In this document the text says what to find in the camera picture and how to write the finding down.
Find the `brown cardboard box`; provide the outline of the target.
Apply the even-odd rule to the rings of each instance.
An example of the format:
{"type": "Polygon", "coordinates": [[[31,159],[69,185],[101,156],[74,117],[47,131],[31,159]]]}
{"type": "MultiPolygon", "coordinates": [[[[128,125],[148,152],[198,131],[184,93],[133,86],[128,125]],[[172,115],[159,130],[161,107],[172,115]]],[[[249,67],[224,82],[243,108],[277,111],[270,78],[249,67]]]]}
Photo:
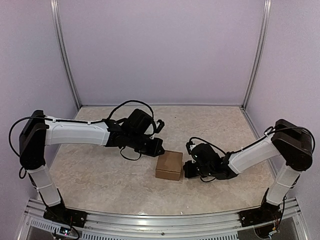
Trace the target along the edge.
{"type": "Polygon", "coordinates": [[[183,169],[183,153],[166,150],[157,159],[155,177],[158,179],[179,181],[183,169]]]}

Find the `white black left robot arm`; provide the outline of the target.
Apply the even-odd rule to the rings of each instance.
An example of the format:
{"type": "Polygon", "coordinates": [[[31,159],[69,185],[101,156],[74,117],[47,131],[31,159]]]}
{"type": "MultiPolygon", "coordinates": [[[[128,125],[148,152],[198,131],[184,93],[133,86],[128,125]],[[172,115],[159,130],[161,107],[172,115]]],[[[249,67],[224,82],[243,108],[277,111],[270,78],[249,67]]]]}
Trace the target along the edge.
{"type": "Polygon", "coordinates": [[[120,120],[106,118],[97,121],[58,119],[36,110],[19,136],[19,161],[34,182],[49,212],[63,223],[70,218],[62,197],[50,176],[44,152],[46,146],[61,144],[88,144],[107,148],[131,148],[139,155],[163,155],[163,140],[155,137],[165,123],[155,121],[146,112],[135,109],[129,117],[120,120]]]}

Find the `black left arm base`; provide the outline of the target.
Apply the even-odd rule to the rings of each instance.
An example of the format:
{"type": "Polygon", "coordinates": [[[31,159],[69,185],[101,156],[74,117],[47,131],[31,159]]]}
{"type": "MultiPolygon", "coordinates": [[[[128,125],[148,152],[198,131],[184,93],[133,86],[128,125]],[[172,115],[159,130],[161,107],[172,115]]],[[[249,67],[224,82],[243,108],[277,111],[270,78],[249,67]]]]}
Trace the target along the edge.
{"type": "Polygon", "coordinates": [[[45,212],[43,214],[43,217],[53,222],[68,225],[70,228],[83,228],[85,226],[88,213],[82,210],[67,208],[60,194],[60,191],[57,190],[57,192],[60,197],[60,202],[54,206],[49,206],[40,193],[41,200],[45,205],[45,212]]]}

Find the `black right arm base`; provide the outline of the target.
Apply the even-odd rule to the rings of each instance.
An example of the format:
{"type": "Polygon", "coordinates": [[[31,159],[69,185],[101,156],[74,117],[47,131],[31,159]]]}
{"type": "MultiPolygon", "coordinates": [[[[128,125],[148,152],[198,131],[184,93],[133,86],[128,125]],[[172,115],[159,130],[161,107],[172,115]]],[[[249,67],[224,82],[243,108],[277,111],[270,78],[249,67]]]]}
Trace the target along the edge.
{"type": "Polygon", "coordinates": [[[259,207],[242,210],[238,213],[242,227],[259,225],[282,218],[280,204],[273,205],[267,202],[268,191],[269,188],[266,190],[259,207]]]}

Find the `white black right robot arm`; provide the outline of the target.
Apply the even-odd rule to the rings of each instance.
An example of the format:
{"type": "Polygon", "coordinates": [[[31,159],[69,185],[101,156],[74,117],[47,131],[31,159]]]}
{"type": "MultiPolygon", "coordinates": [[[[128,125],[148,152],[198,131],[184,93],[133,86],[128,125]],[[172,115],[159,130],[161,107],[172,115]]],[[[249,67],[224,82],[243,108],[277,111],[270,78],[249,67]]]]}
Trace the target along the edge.
{"type": "Polygon", "coordinates": [[[186,143],[187,153],[192,158],[183,165],[184,176],[188,179],[230,180],[273,157],[284,159],[275,181],[265,192],[262,206],[255,212],[260,222],[268,221],[275,214],[275,206],[281,204],[301,173],[311,167],[316,146],[310,130],[285,119],[277,120],[255,142],[236,151],[224,152],[223,156],[218,154],[221,149],[214,144],[204,139],[200,144],[194,144],[194,140],[191,137],[186,143]]]}

